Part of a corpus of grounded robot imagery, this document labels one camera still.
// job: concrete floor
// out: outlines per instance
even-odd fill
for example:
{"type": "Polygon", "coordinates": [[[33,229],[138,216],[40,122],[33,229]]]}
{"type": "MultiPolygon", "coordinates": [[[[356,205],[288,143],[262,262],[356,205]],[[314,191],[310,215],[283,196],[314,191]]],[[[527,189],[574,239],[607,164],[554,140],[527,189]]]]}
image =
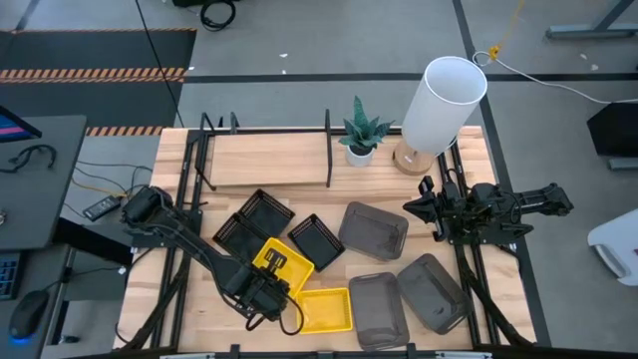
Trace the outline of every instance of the concrete floor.
{"type": "MultiPolygon", "coordinates": [[[[169,1],[140,2],[150,27],[200,29],[190,76],[420,73],[439,56],[466,54],[455,8],[446,0],[242,0],[236,4],[236,21],[219,33],[205,32],[195,14],[173,8],[169,1]]],[[[0,29],[14,28],[29,0],[5,0],[3,7],[7,3],[8,11],[0,11],[0,29]]],[[[500,58],[535,74],[632,73],[638,65],[635,38],[565,42],[543,38],[549,25],[589,23],[611,3],[528,1],[500,58]]],[[[484,50],[500,40],[517,2],[462,0],[462,4],[471,40],[484,50]]],[[[638,5],[621,20],[638,22],[638,5]]],[[[27,23],[28,29],[140,27],[133,0],[40,0],[27,23]]],[[[505,73],[498,65],[484,70],[505,73]]],[[[186,84],[179,109],[188,126],[198,123],[202,111],[212,118],[234,111],[243,126],[317,126],[329,108],[336,125],[352,116],[352,98],[358,95],[369,114],[400,123],[417,85],[411,81],[186,84]]],[[[638,97],[635,81],[567,85],[602,99],[638,97]]],[[[593,150],[585,122],[602,106],[527,82],[491,82],[487,96],[513,188],[526,190],[556,181],[576,206],[566,218],[533,215],[527,220],[536,227],[526,239],[552,345],[638,352],[638,288],[619,284],[586,245],[593,227],[638,207],[638,174],[609,172],[593,150]]],[[[479,110],[469,123],[483,125],[479,110]]],[[[157,143],[158,138],[87,138],[80,157],[151,166],[157,143]]],[[[131,180],[130,169],[89,170],[123,185],[131,180]]],[[[107,185],[78,175],[79,179],[107,185]]],[[[144,180],[148,175],[140,174],[140,182],[144,180]]],[[[72,188],[67,203],[81,209],[101,197],[72,188]]],[[[82,221],[67,209],[63,215],[82,221]]],[[[117,317],[117,302],[100,310],[112,310],[110,315],[117,317]]],[[[111,323],[92,330],[78,324],[94,311],[95,306],[86,303],[70,309],[65,333],[83,333],[82,349],[69,345],[50,349],[45,356],[85,354],[87,347],[107,351],[114,334],[111,323]]]]}

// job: lamp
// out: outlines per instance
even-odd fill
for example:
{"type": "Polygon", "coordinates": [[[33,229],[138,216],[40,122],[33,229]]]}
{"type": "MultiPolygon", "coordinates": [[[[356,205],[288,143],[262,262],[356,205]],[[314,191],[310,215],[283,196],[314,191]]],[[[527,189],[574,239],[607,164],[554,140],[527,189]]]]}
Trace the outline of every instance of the lamp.
{"type": "Polygon", "coordinates": [[[432,61],[403,121],[403,140],[393,153],[395,166],[406,175],[425,173],[486,91],[485,74],[472,62],[456,56],[432,61]]]}

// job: yellow tray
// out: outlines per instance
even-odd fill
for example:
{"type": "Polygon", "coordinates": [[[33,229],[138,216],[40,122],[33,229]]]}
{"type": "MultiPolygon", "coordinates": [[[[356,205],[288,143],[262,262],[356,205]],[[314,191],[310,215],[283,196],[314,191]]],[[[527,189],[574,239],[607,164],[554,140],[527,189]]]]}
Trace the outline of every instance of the yellow tray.
{"type": "MultiPolygon", "coordinates": [[[[352,330],[352,308],[348,288],[304,290],[297,304],[305,316],[301,334],[334,333],[352,330]]],[[[301,315],[297,311],[297,325],[301,315]]]]}
{"type": "Polygon", "coordinates": [[[266,241],[266,244],[261,247],[257,256],[252,260],[252,264],[257,268],[267,268],[269,265],[274,267],[277,278],[287,281],[290,285],[288,295],[293,299],[303,288],[312,271],[315,270],[315,265],[311,261],[290,249],[277,238],[269,238],[266,241]]]}

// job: wooden lamp base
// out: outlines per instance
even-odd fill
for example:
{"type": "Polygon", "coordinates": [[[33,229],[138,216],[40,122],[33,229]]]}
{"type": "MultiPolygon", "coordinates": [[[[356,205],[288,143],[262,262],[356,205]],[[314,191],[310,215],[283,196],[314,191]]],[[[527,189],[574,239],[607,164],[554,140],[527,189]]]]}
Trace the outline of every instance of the wooden lamp base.
{"type": "Polygon", "coordinates": [[[436,158],[433,154],[420,153],[412,149],[405,140],[401,140],[392,154],[392,161],[397,169],[409,176],[426,173],[436,158]]]}

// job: wooden table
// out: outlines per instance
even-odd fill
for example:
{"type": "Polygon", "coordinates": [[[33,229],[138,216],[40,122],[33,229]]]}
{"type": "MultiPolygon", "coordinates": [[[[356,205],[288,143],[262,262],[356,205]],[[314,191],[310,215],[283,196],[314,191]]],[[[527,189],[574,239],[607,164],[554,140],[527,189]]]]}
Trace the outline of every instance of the wooden table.
{"type": "MultiPolygon", "coordinates": [[[[159,142],[152,185],[162,187],[173,196],[179,181],[186,135],[187,130],[164,130],[159,142]]],[[[381,262],[346,250],[323,272],[313,273],[304,289],[348,286],[351,278],[363,274],[383,271],[397,274],[423,253],[432,253],[453,277],[459,277],[453,248],[446,242],[435,242],[432,237],[432,225],[424,224],[402,210],[404,202],[419,196],[417,184],[421,178],[403,175],[393,166],[392,151],[399,140],[398,136],[386,137],[384,143],[379,145],[372,164],[359,169],[347,164],[345,148],[337,143],[338,138],[333,138],[334,166],[330,188],[327,188],[325,183],[263,187],[296,212],[284,233],[311,213],[316,213],[334,233],[337,233],[346,205],[353,200],[402,215],[410,222],[401,258],[381,262]]],[[[460,132],[459,147],[468,184],[493,182],[494,175],[481,128],[464,127],[460,132]]],[[[436,165],[430,169],[430,175],[435,179],[436,189],[440,189],[441,174],[436,165]]],[[[194,178],[191,178],[186,198],[191,197],[193,184],[194,178]]],[[[220,187],[213,192],[204,187],[202,201],[207,201],[208,204],[202,207],[201,237],[223,251],[213,243],[212,236],[255,190],[256,187],[246,186],[220,187]]],[[[282,240],[292,246],[288,238],[282,240]]],[[[482,247],[482,255],[494,302],[520,334],[533,341],[534,332],[515,258],[490,245],[482,247]]],[[[120,317],[120,332],[125,338],[131,338],[135,334],[156,304],[164,257],[165,250],[156,249],[141,260],[131,273],[120,317]]],[[[469,250],[468,258],[472,265],[469,250]]],[[[475,304],[481,338],[486,342],[482,307],[477,299],[475,304]]],[[[467,321],[462,322],[449,334],[441,336],[425,328],[406,303],[404,310],[410,328],[410,340],[419,350],[472,348],[467,321]]],[[[240,344],[241,351],[260,352],[361,350],[354,330],[289,337],[281,332],[277,322],[266,321],[255,331],[247,332],[244,329],[244,318],[221,301],[210,272],[204,270],[197,262],[193,262],[190,268],[183,314],[180,352],[227,352],[230,344],[240,344]]],[[[289,330],[295,328],[294,306],[289,305],[283,317],[289,330]]],[[[162,344],[168,342],[171,323],[171,313],[168,311],[162,344]]],[[[115,346],[121,345],[122,342],[116,339],[115,346]]]]}

